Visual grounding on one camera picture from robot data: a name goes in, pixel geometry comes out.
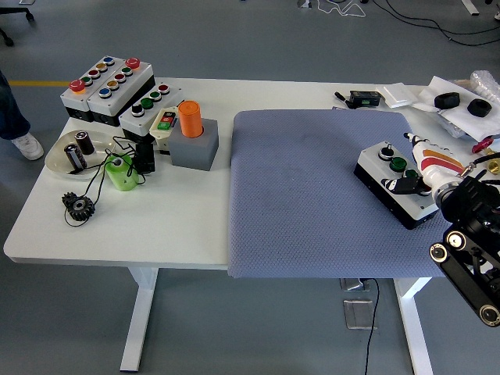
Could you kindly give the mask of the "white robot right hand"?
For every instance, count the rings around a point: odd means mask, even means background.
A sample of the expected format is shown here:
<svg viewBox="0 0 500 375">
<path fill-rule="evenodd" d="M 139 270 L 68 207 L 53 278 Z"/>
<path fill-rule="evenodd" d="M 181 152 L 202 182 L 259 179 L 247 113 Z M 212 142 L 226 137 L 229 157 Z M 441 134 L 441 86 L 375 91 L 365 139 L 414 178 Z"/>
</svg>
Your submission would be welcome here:
<svg viewBox="0 0 500 375">
<path fill-rule="evenodd" d="M 404 133 L 412 145 L 412 154 L 419 170 L 417 177 L 382 179 L 381 185 L 394 195 L 432 194 L 445 185 L 458 183 L 466 167 L 446 148 L 430 143 L 416 134 Z"/>
</svg>

